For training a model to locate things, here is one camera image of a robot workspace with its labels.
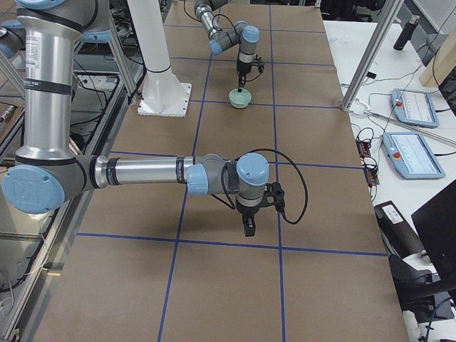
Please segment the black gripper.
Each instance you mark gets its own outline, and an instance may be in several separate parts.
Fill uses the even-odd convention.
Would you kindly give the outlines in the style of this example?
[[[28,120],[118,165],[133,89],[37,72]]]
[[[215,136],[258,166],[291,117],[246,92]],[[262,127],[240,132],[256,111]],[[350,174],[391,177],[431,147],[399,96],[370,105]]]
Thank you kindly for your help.
[[[240,202],[236,203],[237,211],[242,215],[244,234],[246,237],[253,237],[256,232],[256,225],[254,221],[255,214],[261,209],[261,205],[246,206]]]
[[[237,60],[237,74],[238,74],[238,93],[242,92],[246,84],[247,75],[252,71],[252,62],[243,62],[241,60]]]

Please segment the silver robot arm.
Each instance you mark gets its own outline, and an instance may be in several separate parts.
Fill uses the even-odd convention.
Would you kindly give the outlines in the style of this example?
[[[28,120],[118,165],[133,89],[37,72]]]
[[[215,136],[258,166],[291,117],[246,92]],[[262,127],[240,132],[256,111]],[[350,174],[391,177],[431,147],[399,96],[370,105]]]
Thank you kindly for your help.
[[[216,10],[228,4],[228,1],[196,1],[194,12],[196,19],[203,25],[209,39],[209,47],[214,55],[219,55],[228,49],[238,46],[237,55],[237,75],[238,87],[240,93],[246,83],[247,76],[253,67],[257,67],[259,73],[264,71],[264,62],[256,54],[257,43],[259,42],[259,29],[251,26],[245,21],[238,21],[232,25],[230,30],[225,31],[217,22]]]
[[[25,29],[26,75],[24,143],[16,151],[16,166],[4,176],[6,200],[22,212],[41,214],[87,192],[110,186],[144,183],[187,185],[194,195],[235,194],[244,233],[253,237],[254,215],[268,205],[269,166],[255,152],[237,161],[218,155],[148,159],[77,155],[70,150],[73,52],[76,41],[105,43],[111,38],[109,1],[16,1],[17,17]],[[239,87],[244,89],[253,65],[259,29],[238,21],[230,31],[215,23],[214,11],[228,1],[195,1],[196,19],[204,27],[213,54],[238,46]],[[139,114],[185,116],[191,84],[173,74],[156,1],[128,1],[145,62],[145,97]]]

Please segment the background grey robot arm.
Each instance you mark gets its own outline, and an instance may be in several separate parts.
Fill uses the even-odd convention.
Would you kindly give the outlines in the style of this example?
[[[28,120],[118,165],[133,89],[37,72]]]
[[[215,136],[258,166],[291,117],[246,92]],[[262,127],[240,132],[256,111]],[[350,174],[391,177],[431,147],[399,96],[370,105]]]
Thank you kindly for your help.
[[[26,49],[26,30],[18,19],[1,23],[1,52],[11,58]]]

